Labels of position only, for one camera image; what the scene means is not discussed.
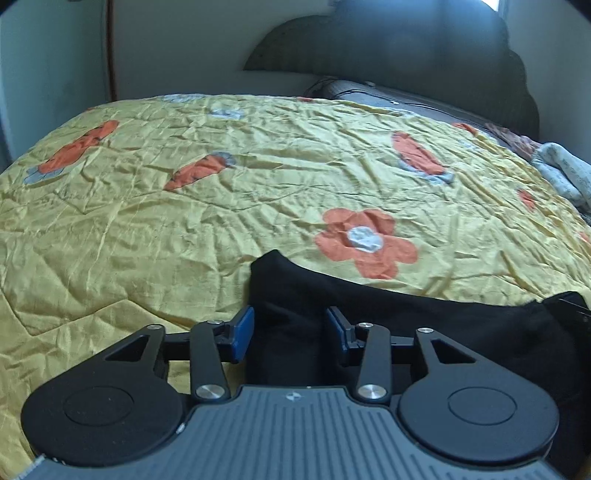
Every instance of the ribbed surface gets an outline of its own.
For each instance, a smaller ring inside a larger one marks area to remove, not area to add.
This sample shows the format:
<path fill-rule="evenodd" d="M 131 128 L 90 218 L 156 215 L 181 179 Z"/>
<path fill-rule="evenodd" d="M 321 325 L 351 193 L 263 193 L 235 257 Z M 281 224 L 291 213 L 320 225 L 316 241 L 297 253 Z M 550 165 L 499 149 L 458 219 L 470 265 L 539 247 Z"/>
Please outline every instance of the ribbed surface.
<path fill-rule="evenodd" d="M 550 480 L 542 463 L 511 472 L 446 465 L 416 448 L 389 411 L 360 406 L 340 388 L 245 387 L 198 408 L 184 431 L 148 458 L 105 469 L 42 461 L 27 480 Z"/>

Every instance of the yellow quilt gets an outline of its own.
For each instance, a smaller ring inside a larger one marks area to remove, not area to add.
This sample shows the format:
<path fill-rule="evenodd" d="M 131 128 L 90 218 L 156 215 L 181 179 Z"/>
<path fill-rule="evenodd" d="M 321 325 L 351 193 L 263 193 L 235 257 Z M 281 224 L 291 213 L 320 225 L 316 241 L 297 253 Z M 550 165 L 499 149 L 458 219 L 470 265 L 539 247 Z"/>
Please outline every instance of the yellow quilt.
<path fill-rule="evenodd" d="M 485 134 L 404 111 L 111 103 L 30 149 L 0 176 L 0 198 L 4 478 L 31 459 L 19 415 L 33 389 L 143 325 L 231 318 L 250 263 L 274 248 L 415 295 L 591 302 L 591 229 L 574 208 Z"/>

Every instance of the headboard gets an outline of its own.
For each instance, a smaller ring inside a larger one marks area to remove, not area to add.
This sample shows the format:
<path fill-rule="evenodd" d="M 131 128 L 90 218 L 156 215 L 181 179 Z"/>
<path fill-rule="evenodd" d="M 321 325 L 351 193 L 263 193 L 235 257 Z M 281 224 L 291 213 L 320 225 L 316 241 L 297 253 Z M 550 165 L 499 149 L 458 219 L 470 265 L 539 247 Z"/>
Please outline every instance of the headboard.
<path fill-rule="evenodd" d="M 245 70 L 329 75 L 415 93 L 538 138 L 523 62 L 479 0 L 341 0 L 270 31 Z"/>

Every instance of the metal screw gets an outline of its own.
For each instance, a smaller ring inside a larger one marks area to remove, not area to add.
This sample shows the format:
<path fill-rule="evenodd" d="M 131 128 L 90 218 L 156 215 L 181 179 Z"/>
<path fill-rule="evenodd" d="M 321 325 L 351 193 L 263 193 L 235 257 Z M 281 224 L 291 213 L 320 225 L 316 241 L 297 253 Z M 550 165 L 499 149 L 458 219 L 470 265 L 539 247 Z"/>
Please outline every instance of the metal screw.
<path fill-rule="evenodd" d="M 379 400 L 385 397 L 388 392 L 386 392 L 384 387 L 370 383 L 359 387 L 357 393 L 360 397 L 367 398 L 367 400 Z"/>
<path fill-rule="evenodd" d="M 223 397 L 223 395 L 226 393 L 226 390 L 216 384 L 207 384 L 197 387 L 195 393 L 198 397 L 203 398 L 204 400 L 217 400 L 218 398 Z"/>

